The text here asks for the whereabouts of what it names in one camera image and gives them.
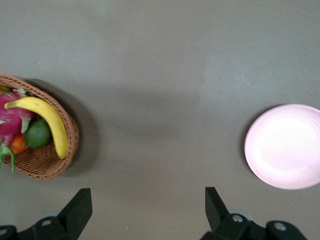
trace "pink dragon fruit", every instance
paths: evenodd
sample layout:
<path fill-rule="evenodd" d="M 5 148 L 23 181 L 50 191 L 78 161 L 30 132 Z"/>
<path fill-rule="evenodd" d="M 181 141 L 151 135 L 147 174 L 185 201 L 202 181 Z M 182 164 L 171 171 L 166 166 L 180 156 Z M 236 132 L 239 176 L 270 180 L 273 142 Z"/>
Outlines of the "pink dragon fruit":
<path fill-rule="evenodd" d="M 15 155 L 9 146 L 16 135 L 27 130 L 30 121 L 37 114 L 22 108 L 5 109 L 5 104 L 26 96 L 27 93 L 23 88 L 0 95 L 0 166 L 6 154 L 10 154 L 12 172 L 15 169 Z"/>

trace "lime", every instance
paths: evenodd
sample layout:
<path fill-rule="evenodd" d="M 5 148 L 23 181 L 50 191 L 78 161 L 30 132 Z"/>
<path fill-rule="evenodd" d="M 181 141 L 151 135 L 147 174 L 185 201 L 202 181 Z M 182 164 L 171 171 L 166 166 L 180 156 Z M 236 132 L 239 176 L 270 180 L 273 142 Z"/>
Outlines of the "lime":
<path fill-rule="evenodd" d="M 52 133 L 46 120 L 39 119 L 30 123 L 25 132 L 25 144 L 33 149 L 40 149 L 52 141 Z"/>

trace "dragon fruit leaf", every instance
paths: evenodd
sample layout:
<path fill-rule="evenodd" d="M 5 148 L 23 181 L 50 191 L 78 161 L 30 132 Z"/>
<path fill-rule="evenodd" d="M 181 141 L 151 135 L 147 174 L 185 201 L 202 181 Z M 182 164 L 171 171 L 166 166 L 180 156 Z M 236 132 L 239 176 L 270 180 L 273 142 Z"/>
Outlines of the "dragon fruit leaf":
<path fill-rule="evenodd" d="M 3 161 L 5 160 L 5 154 L 0 154 L 0 168 L 1 168 L 1 165 L 3 163 Z"/>
<path fill-rule="evenodd" d="M 4 161 L 6 154 L 11 155 L 11 171 L 14 172 L 15 171 L 15 154 L 11 150 L 10 147 L 8 147 L 2 143 L 2 144 L 0 144 L 0 166 L 1 166 L 2 162 Z"/>
<path fill-rule="evenodd" d="M 17 91 L 23 95 L 26 95 L 27 93 L 27 91 L 23 87 L 19 87 Z"/>
<path fill-rule="evenodd" d="M 2 149 L 2 154 L 0 156 L 1 158 L 1 163 L 4 161 L 3 159 L 5 159 L 6 154 L 10 154 L 11 155 L 11 171 L 12 173 L 14 173 L 15 171 L 15 154 L 14 152 L 10 149 L 10 147 L 4 147 Z"/>
<path fill-rule="evenodd" d="M 23 134 L 25 131 L 27 131 L 28 127 L 29 127 L 29 123 L 31 121 L 31 117 L 27 117 L 27 116 L 20 116 L 21 120 L 22 120 L 22 124 L 21 124 L 21 133 Z"/>

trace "metal screw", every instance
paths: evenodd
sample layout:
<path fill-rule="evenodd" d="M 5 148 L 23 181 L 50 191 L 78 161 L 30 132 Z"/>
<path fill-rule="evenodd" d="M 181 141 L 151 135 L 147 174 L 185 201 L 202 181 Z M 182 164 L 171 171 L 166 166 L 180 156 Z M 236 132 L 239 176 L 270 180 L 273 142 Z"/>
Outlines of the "metal screw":
<path fill-rule="evenodd" d="M 276 222 L 276 223 L 274 224 L 274 227 L 275 227 L 276 229 L 278 229 L 279 231 L 285 231 L 285 230 L 287 230 L 286 226 L 285 226 L 283 223 L 281 223 L 281 222 Z"/>
<path fill-rule="evenodd" d="M 43 222 L 41 223 L 42 226 L 47 226 L 47 225 L 49 225 L 49 224 L 51 224 L 51 220 L 50 220 L 50 219 L 45 220 L 45 221 L 43 221 Z"/>
<path fill-rule="evenodd" d="M 242 223 L 244 220 L 241 216 L 239 215 L 233 215 L 232 216 L 233 221 L 235 221 L 236 223 Z"/>
<path fill-rule="evenodd" d="M 6 233 L 8 232 L 8 230 L 7 229 L 1 229 L 0 230 L 0 236 L 2 236 L 2 235 L 5 235 Z"/>

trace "pink plate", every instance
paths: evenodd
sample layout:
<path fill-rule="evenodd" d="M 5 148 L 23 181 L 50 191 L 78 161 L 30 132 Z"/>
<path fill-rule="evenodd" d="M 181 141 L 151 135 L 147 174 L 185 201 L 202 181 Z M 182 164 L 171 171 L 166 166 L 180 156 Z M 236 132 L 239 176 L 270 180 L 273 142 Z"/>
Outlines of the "pink plate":
<path fill-rule="evenodd" d="M 271 186 L 320 183 L 320 110 L 287 104 L 266 111 L 250 127 L 244 152 L 254 174 Z"/>

